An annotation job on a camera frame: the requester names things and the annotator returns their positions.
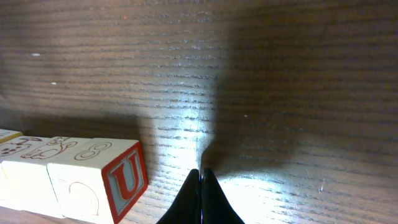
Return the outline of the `red-edged spiral block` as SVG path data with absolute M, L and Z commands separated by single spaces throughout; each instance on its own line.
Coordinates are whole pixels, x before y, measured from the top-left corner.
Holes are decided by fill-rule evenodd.
M 62 215 L 119 223 L 149 185 L 138 140 L 93 138 L 48 163 Z

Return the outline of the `blue-edged wooden block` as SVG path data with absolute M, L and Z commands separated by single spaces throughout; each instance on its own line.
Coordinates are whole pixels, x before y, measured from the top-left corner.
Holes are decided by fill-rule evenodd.
M 1 143 L 1 162 L 8 157 L 19 156 L 22 152 L 34 149 L 48 140 L 50 140 L 50 138 L 19 136 Z M 5 166 L 1 164 L 1 206 L 14 210 L 21 210 L 14 191 L 15 187 L 11 186 L 6 176 Z

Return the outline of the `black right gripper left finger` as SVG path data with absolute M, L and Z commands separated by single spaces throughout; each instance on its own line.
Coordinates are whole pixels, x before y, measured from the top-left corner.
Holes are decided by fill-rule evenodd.
M 170 208 L 157 224 L 200 224 L 200 175 L 192 169 L 185 179 Z

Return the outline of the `green O wooden block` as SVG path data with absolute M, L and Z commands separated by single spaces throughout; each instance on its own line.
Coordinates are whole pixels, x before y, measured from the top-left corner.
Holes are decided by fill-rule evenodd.
M 10 141 L 11 139 L 22 136 L 23 133 L 20 131 L 13 131 L 8 129 L 0 129 L 0 143 Z

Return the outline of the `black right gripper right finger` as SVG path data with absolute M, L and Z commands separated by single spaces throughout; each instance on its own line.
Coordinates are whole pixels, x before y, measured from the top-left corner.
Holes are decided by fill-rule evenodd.
M 244 224 L 209 168 L 204 169 L 201 180 L 201 204 L 203 224 Z

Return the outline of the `green-edged wooden block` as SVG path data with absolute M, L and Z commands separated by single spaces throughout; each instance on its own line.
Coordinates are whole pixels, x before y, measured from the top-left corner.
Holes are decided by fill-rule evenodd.
M 88 138 L 55 136 L 40 146 L 11 156 L 1 164 L 6 176 L 15 187 L 15 196 L 21 210 L 63 218 L 47 164 L 63 155 L 64 152 L 88 141 Z

